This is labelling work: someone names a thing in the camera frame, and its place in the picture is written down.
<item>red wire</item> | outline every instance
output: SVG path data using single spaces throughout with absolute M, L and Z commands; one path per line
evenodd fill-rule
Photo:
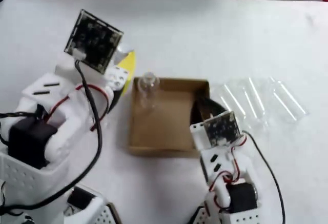
M 219 209 L 226 209 L 226 208 L 221 207 L 221 206 L 219 205 L 219 203 L 217 202 L 217 196 L 216 196 L 216 195 L 215 195 L 214 198 L 213 198 L 213 202 L 214 202 L 214 204 L 216 205 L 216 207 L 218 207 Z
M 238 163 L 237 163 L 237 160 L 235 158 L 235 155 L 234 155 L 233 150 L 236 147 L 239 147 L 239 146 L 242 146 L 243 144 L 245 144 L 246 143 L 246 140 L 247 140 L 247 136 L 245 136 L 245 138 L 244 138 L 243 142 L 241 142 L 241 144 L 231 147 L 231 154 L 232 154 L 232 156 L 234 158 L 234 163 L 235 163 L 235 167 L 236 167 L 236 171 L 237 171 L 237 177 L 232 182 L 237 182 L 237 181 L 239 181 L 239 178 L 240 178 L 240 168 L 238 166 Z
M 242 146 L 243 144 L 245 144 L 245 143 L 246 143 L 246 140 L 247 140 L 247 136 L 245 136 L 245 138 L 244 138 L 244 140 L 242 141 L 241 144 L 236 145 L 236 146 L 233 146 L 233 147 L 231 148 L 231 154 L 232 154 L 232 156 L 233 156 L 233 158 L 234 158 L 234 164 L 235 164 L 235 166 L 236 166 L 236 171 L 237 171 L 237 177 L 236 177 L 236 179 L 232 180 L 232 178 L 233 178 L 233 174 L 232 174 L 231 172 L 227 171 L 227 170 L 223 170 L 223 171 L 221 171 L 221 172 L 215 177 L 213 183 L 211 184 L 211 186 L 210 186 L 210 188 L 209 188 L 209 191 L 210 191 L 210 192 L 213 191 L 213 187 L 214 187 L 214 184 L 215 184 L 216 180 L 217 180 L 218 177 L 219 177 L 220 175 L 222 175 L 223 173 L 228 173 L 228 174 L 231 176 L 231 179 L 223 178 L 223 180 L 224 180 L 225 183 L 237 182 L 237 181 L 239 180 L 239 178 L 240 178 L 240 169 L 239 169 L 239 166 L 238 166 L 237 160 L 236 160 L 236 158 L 235 158 L 235 156 L 234 156 L 233 150 L 234 150 L 235 147 L 239 147 L 239 146 Z
M 83 85 L 79 85 L 79 86 L 77 86 L 75 89 L 76 89 L 76 90 L 80 90 L 82 87 L 83 87 Z M 101 120 L 105 117 L 105 115 L 106 115 L 106 113 L 107 113 L 107 111 L 108 111 L 108 109 L 109 109 L 109 99 L 108 99 L 107 93 L 106 93 L 102 88 L 100 88 L 100 87 L 98 87 L 98 86 L 95 86 L 95 85 L 93 85 L 93 84 L 88 84 L 88 87 L 90 87 L 91 89 L 94 89 L 94 90 L 97 90 L 98 92 L 100 92 L 100 93 L 105 97 L 105 99 L 106 99 L 106 101 L 107 101 L 107 105 L 106 105 L 105 111 L 104 111 L 104 113 L 102 114 L 102 116 L 99 118 L 99 120 L 101 121 Z M 51 109 L 49 115 L 45 118 L 46 122 L 47 122 L 47 121 L 50 119 L 50 117 L 55 113 L 55 111 L 58 109 L 58 107 L 59 107 L 60 105 L 62 105 L 62 104 L 63 104 L 66 100 L 68 100 L 68 99 L 69 99 L 69 96 L 66 96 L 66 97 L 64 97 L 63 99 L 61 99 L 58 103 L 55 104 L 55 106 Z M 93 125 L 93 126 L 91 127 L 90 130 L 91 130 L 91 131 L 94 131 L 94 130 L 95 130 L 95 125 Z
M 237 163 L 237 160 L 236 160 L 235 155 L 234 155 L 234 153 L 233 153 L 233 150 L 234 150 L 236 147 L 239 147 L 239 146 L 244 145 L 244 144 L 246 143 L 246 140 L 247 140 L 247 136 L 245 136 L 245 138 L 244 138 L 244 140 L 241 142 L 241 144 L 239 144 L 239 145 L 235 145 L 235 146 L 231 147 L 231 154 L 232 154 L 232 156 L 233 156 L 233 158 L 234 158 L 234 164 L 235 164 L 236 171 L 237 171 L 237 177 L 236 177 L 234 180 L 232 180 L 232 176 L 233 176 L 232 173 L 230 173 L 229 171 L 226 171 L 226 170 L 221 171 L 221 172 L 216 176 L 216 178 L 215 178 L 215 180 L 213 181 L 213 183 L 211 184 L 211 186 L 210 186 L 210 188 L 209 188 L 209 191 L 210 191 L 210 192 L 213 191 L 213 187 L 214 187 L 214 184 L 215 184 L 215 181 L 217 180 L 217 178 L 218 178 L 221 174 L 223 174 L 223 173 L 228 173 L 228 174 L 231 176 L 231 180 L 230 180 L 230 179 L 225 179 L 225 178 L 223 178 L 225 183 L 230 184 L 230 183 L 232 183 L 232 182 L 237 182 L 237 181 L 239 180 L 239 178 L 240 178 L 240 168 L 239 168 L 239 166 L 238 166 L 238 163 Z M 226 209 L 226 208 L 223 208 L 223 207 L 221 207 L 221 206 L 219 205 L 219 203 L 217 202 L 217 196 L 216 196 L 216 195 L 214 196 L 213 202 L 214 202 L 214 204 L 216 205 L 216 207 L 218 207 L 219 209 Z
M 209 188 L 209 191 L 210 191 L 210 192 L 213 191 L 213 187 L 214 187 L 214 184 L 215 184 L 216 180 L 217 180 L 217 179 L 220 177 L 220 175 L 223 174 L 223 173 L 228 173 L 228 174 L 232 177 L 232 173 L 230 173 L 229 171 L 227 171 L 227 170 L 223 170 L 223 171 L 221 171 L 221 172 L 215 177 L 213 183 L 211 184 L 211 186 L 210 186 L 210 188 Z

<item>cable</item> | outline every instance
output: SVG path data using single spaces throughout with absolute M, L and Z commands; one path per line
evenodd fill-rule
M 77 86 L 75 89 L 76 89 L 76 90 L 80 90 L 82 87 L 83 87 L 83 85 L 79 85 L 79 86 Z M 102 121 L 103 118 L 106 116 L 107 111 L 108 111 L 108 109 L 109 109 L 109 98 L 108 98 L 108 96 L 107 96 L 107 93 L 106 93 L 102 88 L 100 88 L 100 87 L 98 87 L 98 86 L 96 86 L 96 85 L 93 85 L 93 84 L 88 84 L 88 87 L 89 87 L 89 88 L 92 88 L 92 89 L 94 89 L 94 90 L 97 90 L 98 92 L 100 92 L 100 93 L 105 97 L 105 99 L 106 99 L 106 101 L 107 101 L 106 108 L 105 108 L 103 114 L 102 114 L 101 117 L 100 117 L 100 121 Z M 68 99 L 69 99 L 69 96 L 66 96 L 66 97 L 64 97 L 63 99 L 61 99 L 58 103 L 56 103 L 56 104 L 54 105 L 54 107 L 51 109 L 49 115 L 46 117 L 46 121 L 48 121 L 48 120 L 50 119 L 50 117 L 51 117 L 51 116 L 55 113 L 55 111 L 58 109 L 58 107 L 59 107 L 60 105 L 62 105 L 62 104 L 63 104 L 66 100 L 68 100 Z M 91 127 L 90 131 L 93 132 L 94 130 L 95 130 L 95 125 L 93 125 L 93 126 Z
M 237 181 L 239 181 L 239 178 L 240 178 L 240 169 L 239 169 L 239 165 L 238 165 L 238 163 L 237 163 L 237 159 L 235 158 L 235 155 L 234 155 L 234 149 L 236 148 L 236 147 L 240 147 L 240 146 L 242 146 L 242 145 L 244 145 L 245 143 L 246 143 L 246 141 L 247 141 L 247 136 L 245 136 L 245 138 L 244 138 L 244 140 L 241 142 L 241 144 L 239 144 L 239 145 L 235 145 L 235 146 L 232 146 L 231 147 L 231 154 L 232 154 L 232 156 L 233 156 L 233 158 L 234 158 L 234 164 L 235 164 L 235 167 L 236 167 L 236 171 L 237 171 L 237 177 L 234 179 L 234 180 L 232 180 L 231 182 L 237 182 Z
M 269 163 L 267 162 L 267 160 L 263 156 L 262 152 L 260 151 L 259 147 L 257 146 L 254 137 L 248 131 L 243 130 L 242 132 L 245 133 L 245 134 L 247 134 L 251 138 L 251 140 L 253 141 L 253 143 L 255 145 L 255 148 L 257 149 L 258 153 L 262 157 L 264 163 L 266 164 L 266 166 L 268 167 L 268 169 L 269 169 L 269 171 L 270 171 L 270 173 L 272 175 L 272 178 L 273 178 L 273 180 L 274 180 L 274 182 L 276 184 L 277 191 L 278 191 L 278 194 L 279 194 L 279 200 L 280 200 L 280 204 L 281 204 L 282 224 L 285 224 L 286 223 L 285 207 L 284 207 L 284 204 L 283 204 L 282 194 L 281 194 L 280 187 L 279 187 L 278 181 L 276 179 L 276 176 L 273 173 L 273 171 L 272 171 Z
M 229 208 L 221 207 L 221 206 L 219 205 L 219 203 L 217 202 L 217 196 L 216 196 L 216 195 L 215 195 L 214 198 L 213 198 L 213 202 L 214 202 L 214 204 L 216 205 L 216 207 L 218 207 L 218 208 L 221 209 L 221 210 L 228 210 L 228 209 L 229 209 Z
M 53 194 L 52 196 L 42 200 L 41 202 L 35 203 L 33 205 L 9 205 L 9 206 L 0 206 L 0 216 L 9 213 L 12 210 L 16 210 L 16 209 L 20 209 L 20 210 L 35 210 L 41 207 L 44 207 L 48 204 L 50 204 L 51 202 L 55 201 L 56 199 L 58 199 L 59 197 L 61 197 L 62 195 L 64 195 L 68 190 L 70 190 L 72 187 L 74 187 L 77 183 L 79 183 L 89 172 L 90 170 L 93 168 L 93 166 L 96 164 L 96 162 L 98 161 L 100 154 L 101 154 L 101 150 L 103 147 L 103 135 L 101 133 L 101 125 L 100 125 L 100 119 L 99 119 L 99 115 L 98 115 L 98 111 L 97 111 L 97 107 L 94 101 L 94 98 L 92 96 L 92 93 L 88 87 L 87 81 L 82 73 L 82 70 L 79 66 L 79 61 L 75 61 L 75 67 L 77 69 L 77 71 L 79 72 L 79 74 L 81 75 L 82 78 L 82 84 L 83 87 L 86 91 L 86 96 L 87 99 L 90 103 L 93 115 L 94 115 L 94 119 L 95 119 L 95 127 L 97 130 L 97 137 L 98 137 L 98 148 L 97 148 L 97 152 L 94 156 L 94 158 L 92 159 L 92 161 L 90 162 L 90 164 L 87 166 L 87 168 L 82 172 L 81 175 L 79 175 L 77 178 L 75 178 L 71 183 L 69 183 L 67 186 L 65 186 L 64 188 L 62 188 L 61 190 L 59 190 L 58 192 L 56 192 L 55 194 Z
M 24 111 L 0 113 L 0 119 L 7 118 L 7 117 L 31 117 L 31 116 L 36 116 L 36 114 L 30 112 L 24 112 Z
M 5 197 L 5 194 L 4 194 L 4 187 L 5 187 L 5 181 L 2 183 L 1 185 L 1 194 L 2 194 L 2 206 L 4 206 L 6 204 L 6 197 Z M 23 212 L 20 212 L 19 214 L 16 214 L 16 213 L 13 213 L 11 211 L 8 212 L 8 215 L 11 215 L 11 216 L 21 216 L 23 215 Z
M 212 192 L 213 191 L 213 188 L 214 188 L 214 185 L 215 185 L 215 182 L 216 180 L 222 175 L 222 174 L 228 174 L 230 177 L 232 177 L 232 173 L 227 171 L 227 170 L 223 170 L 221 171 L 214 179 L 213 183 L 211 184 L 210 188 L 209 188 L 209 191 Z

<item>clear plastic bottle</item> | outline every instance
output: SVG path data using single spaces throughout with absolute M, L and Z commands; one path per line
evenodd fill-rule
M 159 90 L 159 78 L 151 72 L 145 73 L 138 81 L 140 102 L 145 109 L 155 107 L 155 96 Z

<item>brown cardboard tray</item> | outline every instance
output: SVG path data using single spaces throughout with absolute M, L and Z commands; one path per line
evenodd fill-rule
M 137 156 L 197 157 L 189 130 L 190 112 L 197 96 L 210 96 L 206 80 L 161 78 L 156 107 L 140 105 L 138 77 L 133 80 L 129 152 Z

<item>yellow object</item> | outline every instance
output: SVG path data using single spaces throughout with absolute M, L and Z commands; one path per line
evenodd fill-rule
M 134 51 L 129 52 L 128 56 L 126 58 L 124 58 L 118 64 L 118 66 L 120 68 L 126 69 L 129 72 L 129 76 L 128 76 L 127 82 L 125 84 L 125 87 L 123 89 L 123 93 L 122 93 L 122 94 L 124 94 L 127 91 L 128 87 L 131 83 L 131 80 L 133 78 L 133 75 L 134 75 L 134 71 L 135 71 L 135 67 L 136 67 L 135 52 Z

